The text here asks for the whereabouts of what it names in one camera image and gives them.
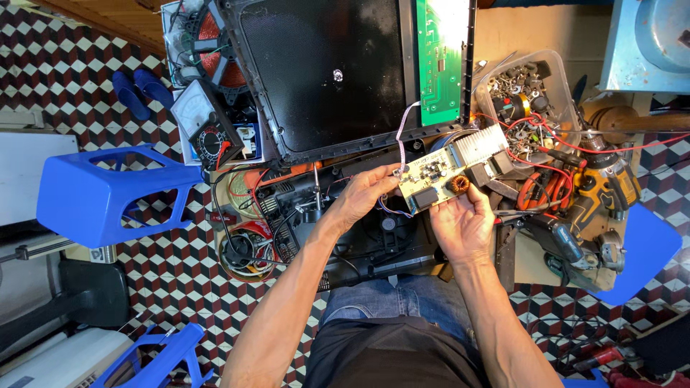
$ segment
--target blue slipper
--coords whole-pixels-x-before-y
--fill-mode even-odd
[[[129,108],[137,119],[148,120],[151,117],[151,109],[141,102],[134,89],[134,84],[123,72],[116,71],[113,73],[112,88],[115,90],[120,104]]]
[[[134,82],[143,95],[160,102],[167,110],[173,107],[175,102],[173,94],[152,72],[142,69],[135,71]]]

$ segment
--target blue wire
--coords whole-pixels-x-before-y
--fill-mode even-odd
[[[383,211],[385,211],[386,213],[404,215],[404,216],[407,217],[407,218],[412,218],[412,217],[414,217],[417,208],[412,208],[412,214],[410,214],[410,213],[405,213],[405,212],[399,211],[399,210],[390,210],[389,208],[386,207],[386,205],[384,205],[384,203],[383,203],[383,198],[384,198],[384,196],[382,195],[382,196],[379,197],[379,200],[377,201],[377,203],[379,204],[379,208],[378,208],[379,210],[383,210]]]

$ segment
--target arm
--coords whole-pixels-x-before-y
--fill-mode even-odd
[[[494,216],[474,185],[467,196],[431,210],[431,225],[448,257],[494,388],[562,387],[558,375],[515,316],[489,258]]]
[[[398,165],[355,176],[316,223],[295,259],[264,295],[242,328],[221,387],[280,387],[302,337],[324,267],[340,236],[393,190]]]

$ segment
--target black shirt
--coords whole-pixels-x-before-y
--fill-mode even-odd
[[[477,349],[419,317],[335,319],[319,331],[305,388],[490,387]]]

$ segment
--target hand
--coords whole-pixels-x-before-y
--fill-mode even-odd
[[[484,264],[495,219],[489,198],[470,184],[459,195],[429,209],[431,227],[451,265]]]
[[[397,187],[399,180],[388,175],[399,167],[400,163],[389,164],[355,175],[324,217],[332,217],[341,234],[347,232],[374,207],[381,195]]]

